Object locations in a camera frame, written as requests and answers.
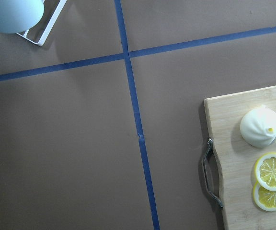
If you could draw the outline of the bamboo cutting board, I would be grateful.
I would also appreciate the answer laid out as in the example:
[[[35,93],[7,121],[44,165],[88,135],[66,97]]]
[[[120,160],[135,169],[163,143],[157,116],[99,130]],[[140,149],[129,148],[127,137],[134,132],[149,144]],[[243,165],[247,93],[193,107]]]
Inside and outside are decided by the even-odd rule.
[[[242,117],[261,105],[276,112],[276,86],[204,100],[227,230],[276,230],[276,211],[260,209],[252,196],[256,181],[254,164],[265,153],[276,152],[276,143],[263,149],[255,148],[240,133]]]

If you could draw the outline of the white steamed bun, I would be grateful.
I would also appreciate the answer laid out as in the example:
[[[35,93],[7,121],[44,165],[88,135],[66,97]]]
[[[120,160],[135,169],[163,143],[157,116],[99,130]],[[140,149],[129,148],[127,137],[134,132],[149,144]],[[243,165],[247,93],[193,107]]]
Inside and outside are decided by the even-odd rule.
[[[243,139],[256,148],[276,143],[276,112],[261,105],[247,112],[240,122]]]

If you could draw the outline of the light blue cup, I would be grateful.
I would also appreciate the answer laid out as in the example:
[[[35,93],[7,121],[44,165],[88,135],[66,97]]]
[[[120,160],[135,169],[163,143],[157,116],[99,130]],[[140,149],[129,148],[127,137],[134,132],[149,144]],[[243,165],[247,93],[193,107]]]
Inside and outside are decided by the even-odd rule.
[[[0,0],[0,33],[26,31],[35,26],[43,14],[41,0]]]

